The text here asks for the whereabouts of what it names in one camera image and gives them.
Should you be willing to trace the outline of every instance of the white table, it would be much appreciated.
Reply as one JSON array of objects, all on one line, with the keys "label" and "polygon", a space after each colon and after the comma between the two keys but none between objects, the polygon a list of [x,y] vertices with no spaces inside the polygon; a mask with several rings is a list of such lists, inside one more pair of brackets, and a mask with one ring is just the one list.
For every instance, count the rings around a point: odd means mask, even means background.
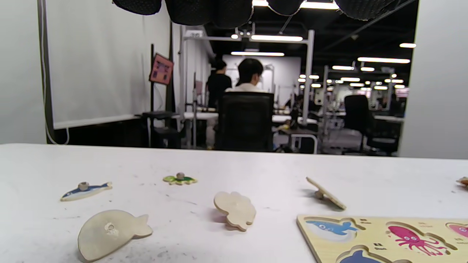
[{"label": "white table", "polygon": [[[463,160],[11,144],[0,146],[0,168],[5,263],[79,263],[81,226],[109,209],[149,214],[154,233],[100,263],[313,263],[298,214],[468,218],[468,191],[455,184],[466,175]],[[198,183],[162,181],[177,172]],[[311,198],[306,176],[333,185],[348,209]],[[59,202],[81,181],[114,188]],[[247,232],[220,223],[218,191],[250,197],[257,215]]]}]

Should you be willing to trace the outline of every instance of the white shirt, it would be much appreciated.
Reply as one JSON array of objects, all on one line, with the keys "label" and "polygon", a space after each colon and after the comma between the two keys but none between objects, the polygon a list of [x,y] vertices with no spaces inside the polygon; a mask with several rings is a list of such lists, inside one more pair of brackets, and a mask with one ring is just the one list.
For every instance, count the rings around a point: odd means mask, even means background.
[{"label": "white shirt", "polygon": [[259,88],[257,88],[257,86],[255,86],[252,83],[240,84],[237,87],[226,89],[225,92],[236,92],[236,91],[238,91],[238,92],[247,91],[247,92],[265,92],[265,93],[267,93],[266,90],[259,89]]}]

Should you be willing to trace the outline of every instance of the wooden puzzle board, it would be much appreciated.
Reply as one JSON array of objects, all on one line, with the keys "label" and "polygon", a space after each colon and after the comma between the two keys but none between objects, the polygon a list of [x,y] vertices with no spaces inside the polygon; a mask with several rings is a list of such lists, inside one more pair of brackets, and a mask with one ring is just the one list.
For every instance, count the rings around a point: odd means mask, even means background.
[{"label": "wooden puzzle board", "polygon": [[299,215],[319,263],[467,263],[468,219]]}]

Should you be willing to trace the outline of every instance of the pink octopus illustration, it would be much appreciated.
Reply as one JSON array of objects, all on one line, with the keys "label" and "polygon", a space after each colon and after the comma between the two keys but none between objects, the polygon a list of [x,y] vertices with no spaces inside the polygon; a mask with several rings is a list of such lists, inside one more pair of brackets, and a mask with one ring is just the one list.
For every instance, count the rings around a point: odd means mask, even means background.
[{"label": "pink octopus illustration", "polygon": [[418,248],[419,250],[421,250],[422,252],[426,253],[429,256],[441,256],[441,255],[443,255],[443,253],[441,253],[439,251],[440,249],[443,249],[443,250],[447,251],[446,247],[434,246],[434,245],[439,244],[439,242],[437,240],[435,240],[433,238],[431,238],[431,239],[434,242],[427,241],[427,240],[422,240],[422,239],[419,238],[419,236],[415,232],[413,232],[413,231],[411,231],[411,230],[409,230],[407,228],[404,228],[404,227],[401,227],[401,226],[390,226],[389,229],[394,235],[401,238],[401,239],[395,240],[396,242],[403,241],[402,243],[399,244],[400,246],[409,245],[409,249],[411,249],[411,250],[413,250],[412,247],[416,247],[416,248]]}]

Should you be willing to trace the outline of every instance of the blue fish puzzle piece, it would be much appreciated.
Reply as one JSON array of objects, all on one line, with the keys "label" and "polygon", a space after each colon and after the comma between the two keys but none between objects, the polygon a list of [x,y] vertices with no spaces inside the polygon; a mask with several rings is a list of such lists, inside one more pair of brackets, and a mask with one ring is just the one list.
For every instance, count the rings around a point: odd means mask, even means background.
[{"label": "blue fish puzzle piece", "polygon": [[362,250],[358,250],[354,252],[352,256],[349,256],[343,259],[342,261],[340,261],[340,263],[380,263],[380,261],[373,260],[368,257],[363,257],[362,253],[363,253]]},{"label": "blue fish puzzle piece", "polygon": [[306,221],[306,223],[314,224],[322,230],[329,231],[337,235],[347,235],[347,233],[345,233],[346,230],[357,231],[356,228],[351,227],[351,222],[344,222],[342,225],[323,221]]}]

